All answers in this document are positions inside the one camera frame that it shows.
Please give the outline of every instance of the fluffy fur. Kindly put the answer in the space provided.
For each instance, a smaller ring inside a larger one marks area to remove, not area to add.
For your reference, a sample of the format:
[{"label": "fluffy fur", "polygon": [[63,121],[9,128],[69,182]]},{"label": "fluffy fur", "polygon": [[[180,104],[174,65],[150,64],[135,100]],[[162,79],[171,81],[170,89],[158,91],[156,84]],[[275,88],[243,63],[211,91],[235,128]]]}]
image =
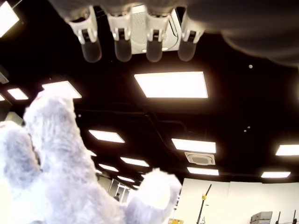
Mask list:
[{"label": "fluffy fur", "polygon": [[169,216],[181,188],[173,175],[149,173],[127,205],[97,183],[70,97],[43,91],[24,120],[25,129],[0,123],[0,177],[10,184],[16,223],[161,224]]}]

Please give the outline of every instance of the ceiling air conditioner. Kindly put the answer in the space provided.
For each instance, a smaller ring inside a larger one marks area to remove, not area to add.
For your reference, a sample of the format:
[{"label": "ceiling air conditioner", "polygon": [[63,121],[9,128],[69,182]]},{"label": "ceiling air conditioner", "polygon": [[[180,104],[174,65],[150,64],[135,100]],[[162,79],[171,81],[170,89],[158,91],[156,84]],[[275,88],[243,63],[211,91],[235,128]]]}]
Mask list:
[{"label": "ceiling air conditioner", "polygon": [[[146,7],[139,5],[132,7],[132,34],[131,46],[132,54],[146,53],[146,31],[145,31],[145,12]],[[163,51],[178,50],[181,40],[181,26],[177,11],[174,9],[171,13],[169,23],[163,40]]]},{"label": "ceiling air conditioner", "polygon": [[190,163],[197,165],[215,165],[214,155],[211,154],[199,154],[199,153],[185,153],[187,160]]}]

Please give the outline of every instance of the white wall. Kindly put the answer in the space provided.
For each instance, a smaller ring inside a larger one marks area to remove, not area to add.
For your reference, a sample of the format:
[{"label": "white wall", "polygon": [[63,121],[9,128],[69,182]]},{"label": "white wall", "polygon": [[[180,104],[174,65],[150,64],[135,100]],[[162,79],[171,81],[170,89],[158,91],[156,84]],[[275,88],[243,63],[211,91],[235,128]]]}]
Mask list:
[{"label": "white wall", "polygon": [[111,181],[112,180],[101,176],[100,179],[98,180],[98,183],[106,190],[106,192],[108,192],[111,185]]},{"label": "white wall", "polygon": [[0,223],[13,224],[10,217],[11,194],[9,184],[4,180],[0,180]]},{"label": "white wall", "polygon": [[299,183],[262,184],[246,182],[212,182],[184,179],[174,214],[184,224],[196,224],[202,194],[208,193],[201,219],[206,224],[249,224],[250,217],[261,211],[273,211],[271,224],[281,211],[280,223],[291,222],[299,210]]}]

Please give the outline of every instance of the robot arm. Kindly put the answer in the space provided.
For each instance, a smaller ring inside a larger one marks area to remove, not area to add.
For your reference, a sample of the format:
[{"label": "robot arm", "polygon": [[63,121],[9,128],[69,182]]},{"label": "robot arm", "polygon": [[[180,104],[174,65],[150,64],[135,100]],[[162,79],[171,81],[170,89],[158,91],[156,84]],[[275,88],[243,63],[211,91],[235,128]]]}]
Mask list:
[{"label": "robot arm", "polygon": [[[116,57],[131,58],[131,7],[135,0],[49,0],[72,27],[87,61],[101,57],[97,21],[92,6],[106,12],[113,34]],[[170,13],[186,7],[178,55],[193,58],[196,44],[204,32],[220,33],[233,48],[245,54],[265,57],[289,66],[299,64],[299,2],[271,0],[139,0],[147,7],[147,58],[162,57],[162,41]]]}]

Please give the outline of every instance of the ceiling light panel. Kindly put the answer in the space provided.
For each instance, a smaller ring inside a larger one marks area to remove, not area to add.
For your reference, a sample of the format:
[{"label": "ceiling light panel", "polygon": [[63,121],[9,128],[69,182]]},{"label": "ceiling light panel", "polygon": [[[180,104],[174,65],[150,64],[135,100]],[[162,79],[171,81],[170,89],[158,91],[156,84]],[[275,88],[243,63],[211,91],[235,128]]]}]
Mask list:
[{"label": "ceiling light panel", "polygon": [[117,176],[117,177],[120,178],[120,179],[123,180],[123,181],[135,182],[134,180],[132,180],[132,179],[130,179],[130,178],[123,177],[123,176]]},{"label": "ceiling light panel", "polygon": [[118,133],[115,132],[104,132],[96,130],[89,130],[89,132],[98,140],[125,143],[125,141],[118,135]]},{"label": "ceiling light panel", "polygon": [[19,88],[8,90],[9,94],[13,96],[16,100],[28,99],[25,93]]},{"label": "ceiling light panel", "polygon": [[114,168],[114,167],[111,167],[111,166],[107,166],[107,165],[104,165],[104,164],[99,164],[100,167],[102,167],[103,169],[108,169],[108,170],[111,170],[111,171],[114,171],[114,172],[118,172],[118,169]]},{"label": "ceiling light panel", "polygon": [[135,160],[135,159],[125,158],[125,157],[121,157],[121,159],[124,162],[128,163],[128,164],[133,164],[133,165],[143,166],[143,167],[149,167],[147,162],[144,161],[144,160]]},{"label": "ceiling light panel", "polygon": [[59,92],[66,96],[71,96],[73,99],[82,98],[78,91],[69,83],[69,81],[44,84],[42,87],[45,90]]},{"label": "ceiling light panel", "polygon": [[280,145],[276,155],[299,155],[299,145]]},{"label": "ceiling light panel", "polygon": [[92,151],[90,150],[87,150],[88,154],[90,154],[90,156],[97,156],[95,153],[93,153]]},{"label": "ceiling light panel", "polygon": [[187,167],[187,169],[191,174],[203,174],[203,175],[215,175],[215,176],[219,175],[217,169],[203,169],[203,168],[194,168],[194,167]]},{"label": "ceiling light panel", "polygon": [[262,178],[286,178],[290,172],[264,172]]},{"label": "ceiling light panel", "polygon": [[178,150],[201,152],[201,153],[216,153],[216,143],[209,141],[194,141],[185,139],[171,139],[174,146]]},{"label": "ceiling light panel", "polygon": [[203,72],[134,75],[148,98],[208,98]]},{"label": "ceiling light panel", "polygon": [[9,3],[5,1],[0,6],[0,37],[2,37],[14,24],[19,21]]}]

